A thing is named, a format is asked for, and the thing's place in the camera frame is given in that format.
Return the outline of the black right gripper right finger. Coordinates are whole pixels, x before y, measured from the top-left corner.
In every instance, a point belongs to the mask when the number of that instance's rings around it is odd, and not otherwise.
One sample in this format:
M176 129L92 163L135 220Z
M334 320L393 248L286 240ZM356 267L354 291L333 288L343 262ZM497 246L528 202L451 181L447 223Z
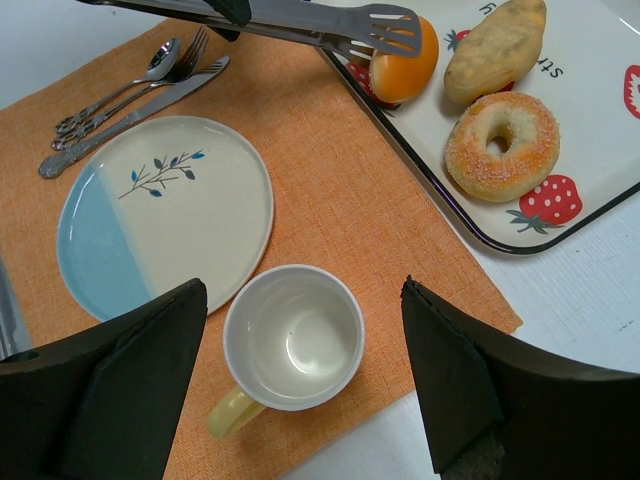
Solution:
M639 377L505 334L407 279L404 333L444 479L635 479Z

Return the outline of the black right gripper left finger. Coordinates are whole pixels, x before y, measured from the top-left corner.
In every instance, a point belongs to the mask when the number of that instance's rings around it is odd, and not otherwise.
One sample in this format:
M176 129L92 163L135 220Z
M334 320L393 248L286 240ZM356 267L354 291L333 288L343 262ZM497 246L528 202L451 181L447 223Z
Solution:
M162 478L206 317L192 279L2 360L2 478Z

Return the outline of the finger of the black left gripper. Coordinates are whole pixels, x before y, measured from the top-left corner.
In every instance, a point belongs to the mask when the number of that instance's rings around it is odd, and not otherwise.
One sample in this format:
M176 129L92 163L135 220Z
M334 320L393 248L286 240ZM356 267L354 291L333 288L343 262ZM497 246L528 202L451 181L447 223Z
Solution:
M232 25L244 27L251 20L251 6L248 0L206 0L206 3L220 13ZM235 42L239 31L222 29L206 23L210 29L228 42Z

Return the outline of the silver serving tongs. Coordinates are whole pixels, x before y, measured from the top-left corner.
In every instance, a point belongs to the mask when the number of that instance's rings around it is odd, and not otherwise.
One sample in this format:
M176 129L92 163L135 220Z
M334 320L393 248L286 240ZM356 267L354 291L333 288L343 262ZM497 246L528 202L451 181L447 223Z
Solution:
M337 7L310 1L249 1L251 20L232 25L206 1L105 1L114 6L320 47L349 58L371 51L414 58L421 52L418 15L389 4Z

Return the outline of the sesame bread roll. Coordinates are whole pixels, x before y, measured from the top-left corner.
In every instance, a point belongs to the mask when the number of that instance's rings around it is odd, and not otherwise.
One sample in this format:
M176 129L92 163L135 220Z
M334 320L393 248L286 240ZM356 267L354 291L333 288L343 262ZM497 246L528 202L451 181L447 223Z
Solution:
M439 40L432 24L419 16L420 55L400 57L375 51L369 64L369 86L381 102L398 104L419 96L428 85L439 59Z

